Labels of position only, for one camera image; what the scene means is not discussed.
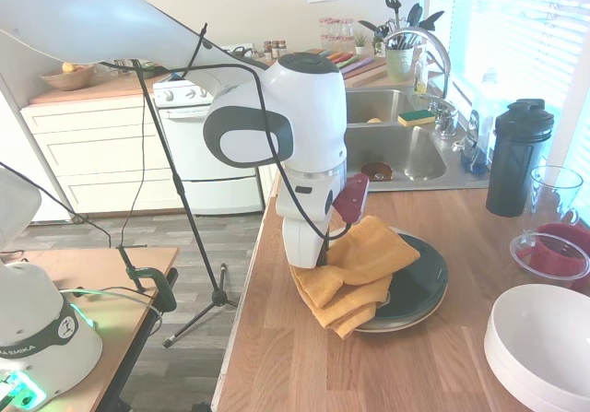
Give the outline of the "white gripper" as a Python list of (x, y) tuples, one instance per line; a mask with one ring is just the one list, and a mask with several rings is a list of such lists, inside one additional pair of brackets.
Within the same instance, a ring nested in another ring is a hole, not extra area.
[(288, 262), (299, 268), (324, 266), (329, 240), (323, 240), (323, 237), (328, 232), (334, 212), (333, 202), (344, 187), (345, 176), (305, 179), (288, 174), (287, 177), (301, 208), (320, 231), (318, 234), (306, 221), (283, 182), (279, 187), (276, 210), (283, 217), (282, 235)]

